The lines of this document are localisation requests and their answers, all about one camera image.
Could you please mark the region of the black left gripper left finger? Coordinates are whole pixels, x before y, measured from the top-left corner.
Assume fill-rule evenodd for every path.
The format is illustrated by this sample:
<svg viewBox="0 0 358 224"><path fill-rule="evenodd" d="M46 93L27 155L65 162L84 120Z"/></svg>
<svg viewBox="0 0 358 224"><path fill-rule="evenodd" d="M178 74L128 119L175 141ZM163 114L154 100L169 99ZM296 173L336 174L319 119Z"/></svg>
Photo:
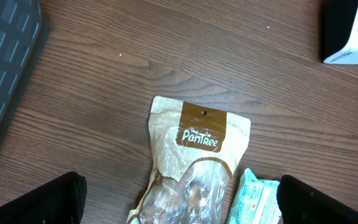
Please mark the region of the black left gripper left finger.
<svg viewBox="0 0 358 224"><path fill-rule="evenodd" d="M86 178L67 172L1 206L0 223L80 224L86 194Z"/></svg>

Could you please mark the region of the brown mushroom snack bag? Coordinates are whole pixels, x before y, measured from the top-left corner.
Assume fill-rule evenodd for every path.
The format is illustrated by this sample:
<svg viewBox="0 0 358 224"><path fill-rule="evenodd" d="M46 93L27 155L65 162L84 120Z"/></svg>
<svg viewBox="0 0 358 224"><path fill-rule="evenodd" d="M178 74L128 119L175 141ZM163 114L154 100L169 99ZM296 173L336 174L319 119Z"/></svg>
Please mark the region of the brown mushroom snack bag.
<svg viewBox="0 0 358 224"><path fill-rule="evenodd" d="M153 98L153 167L134 223L219 223L223 198L250 137L249 119L162 96Z"/></svg>

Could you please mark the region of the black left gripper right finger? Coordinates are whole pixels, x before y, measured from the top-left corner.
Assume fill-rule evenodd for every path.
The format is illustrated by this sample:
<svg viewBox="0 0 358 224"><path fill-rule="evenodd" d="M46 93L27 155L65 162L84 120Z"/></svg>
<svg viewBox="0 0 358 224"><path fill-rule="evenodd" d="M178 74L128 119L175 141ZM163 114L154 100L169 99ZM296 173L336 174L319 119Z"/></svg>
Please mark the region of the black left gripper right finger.
<svg viewBox="0 0 358 224"><path fill-rule="evenodd" d="M277 203L284 224L358 224L358 212L308 184L283 175Z"/></svg>

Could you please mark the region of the teal snack packet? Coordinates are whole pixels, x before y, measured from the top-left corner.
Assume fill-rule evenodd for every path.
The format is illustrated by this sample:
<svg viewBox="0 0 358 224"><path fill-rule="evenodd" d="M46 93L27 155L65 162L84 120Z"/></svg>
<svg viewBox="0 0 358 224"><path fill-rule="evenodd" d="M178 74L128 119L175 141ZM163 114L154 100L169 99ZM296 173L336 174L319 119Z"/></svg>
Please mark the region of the teal snack packet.
<svg viewBox="0 0 358 224"><path fill-rule="evenodd" d="M247 168L231 205L227 224L278 224L282 213L277 203L277 180L258 179Z"/></svg>

